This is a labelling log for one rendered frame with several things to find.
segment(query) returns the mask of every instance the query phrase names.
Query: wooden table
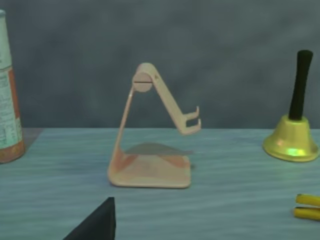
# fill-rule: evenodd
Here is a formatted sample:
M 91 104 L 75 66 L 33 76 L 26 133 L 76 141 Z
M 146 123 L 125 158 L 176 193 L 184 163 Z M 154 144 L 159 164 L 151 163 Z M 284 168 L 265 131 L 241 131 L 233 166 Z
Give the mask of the wooden table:
M 320 222 L 297 219 L 298 193 L 320 195 L 320 160 L 264 153 L 270 130 L 126 129 L 122 147 L 163 143 L 195 165 L 187 189 L 118 188 L 106 170 L 117 129 L 26 129 L 27 153 L 0 165 L 0 239 L 61 240 L 115 197 L 117 240 L 319 240 Z M 320 142 L 320 130 L 314 130 Z

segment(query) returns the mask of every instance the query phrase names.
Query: can label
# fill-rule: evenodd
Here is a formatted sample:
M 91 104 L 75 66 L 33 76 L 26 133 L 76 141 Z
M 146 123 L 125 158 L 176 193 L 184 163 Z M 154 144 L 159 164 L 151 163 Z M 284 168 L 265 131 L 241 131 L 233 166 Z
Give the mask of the can label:
M 0 71 L 0 162 L 24 153 L 23 133 L 12 68 Z
M 5 14 L 0 14 L 0 70 L 12 65 Z

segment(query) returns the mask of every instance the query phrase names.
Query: gray backdrop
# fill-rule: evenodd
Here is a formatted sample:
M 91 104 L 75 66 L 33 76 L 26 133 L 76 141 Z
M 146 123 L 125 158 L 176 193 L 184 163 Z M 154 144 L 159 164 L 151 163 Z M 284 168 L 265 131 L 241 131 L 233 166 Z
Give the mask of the gray backdrop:
M 305 116 L 320 128 L 319 0 L 0 0 L 24 127 L 118 127 L 142 62 L 204 128 L 273 128 L 310 49 Z M 128 127 L 173 127 L 155 91 Z

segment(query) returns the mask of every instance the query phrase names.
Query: black object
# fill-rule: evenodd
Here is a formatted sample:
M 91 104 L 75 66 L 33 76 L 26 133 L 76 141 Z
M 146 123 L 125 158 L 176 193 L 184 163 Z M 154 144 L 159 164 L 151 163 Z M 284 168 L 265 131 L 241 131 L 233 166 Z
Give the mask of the black object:
M 309 50 L 300 50 L 297 54 L 296 76 L 289 111 L 289 119 L 293 121 L 300 121 L 303 116 L 306 84 L 313 55 Z
M 114 240 L 115 198 L 109 197 L 63 240 Z

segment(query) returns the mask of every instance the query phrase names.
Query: light blue table surface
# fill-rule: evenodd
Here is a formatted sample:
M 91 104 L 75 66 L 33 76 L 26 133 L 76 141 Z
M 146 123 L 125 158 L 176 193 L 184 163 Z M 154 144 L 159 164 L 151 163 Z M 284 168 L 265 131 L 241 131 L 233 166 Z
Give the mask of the light blue table surface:
M 297 194 L 320 195 L 320 161 L 268 156 L 261 144 L 270 130 L 125 130 L 124 149 L 156 142 L 194 151 L 187 189 L 110 185 L 117 132 L 25 129 L 27 153 L 0 165 L 0 240 L 62 240 L 107 197 L 115 197 L 116 240 L 320 239 L 320 222 L 292 214 Z M 312 134 L 320 143 L 320 130 Z

